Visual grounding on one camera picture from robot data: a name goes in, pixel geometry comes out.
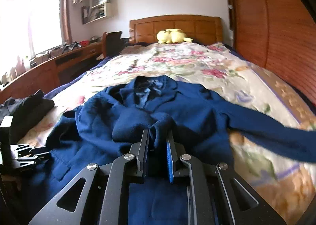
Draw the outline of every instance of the navy blue blazer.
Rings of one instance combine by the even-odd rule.
[[[88,163],[113,162],[149,129],[150,177],[130,187],[129,224],[186,224],[186,188],[167,178],[167,133],[173,129],[175,142],[204,163],[233,165],[228,128],[279,155],[316,162],[316,131],[284,127],[199,84],[137,77],[62,115],[46,142],[52,158],[23,182],[23,199],[33,217]]]

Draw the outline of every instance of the yellow plush toy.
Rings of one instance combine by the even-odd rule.
[[[157,33],[158,43],[181,43],[184,41],[192,42],[193,39],[187,38],[181,29],[166,29]]]

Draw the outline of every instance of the wooden headboard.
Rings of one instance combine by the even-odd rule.
[[[199,15],[153,16],[130,21],[130,43],[157,42],[156,35],[165,29],[178,28],[187,37],[209,45],[223,40],[222,23],[219,17]]]

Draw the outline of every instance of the folded clothes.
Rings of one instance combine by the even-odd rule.
[[[13,116],[9,138],[11,145],[23,138],[55,106],[53,100],[43,97],[44,93],[39,90],[24,99],[10,97],[0,105],[0,123],[5,116]]]

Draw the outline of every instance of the silver screw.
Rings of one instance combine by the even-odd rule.
[[[184,155],[181,156],[181,158],[182,158],[183,160],[190,160],[190,159],[191,159],[191,156],[188,155],[188,154],[184,154]]]
[[[90,170],[90,171],[95,170],[97,167],[98,166],[95,163],[90,163],[90,164],[87,165],[87,169]]]
[[[219,164],[218,164],[218,167],[219,167],[221,170],[227,170],[227,169],[228,169],[228,164],[226,164],[226,163],[219,163]]]
[[[132,160],[134,158],[134,155],[133,154],[126,154],[125,156],[124,156],[124,159],[126,159],[126,160]]]

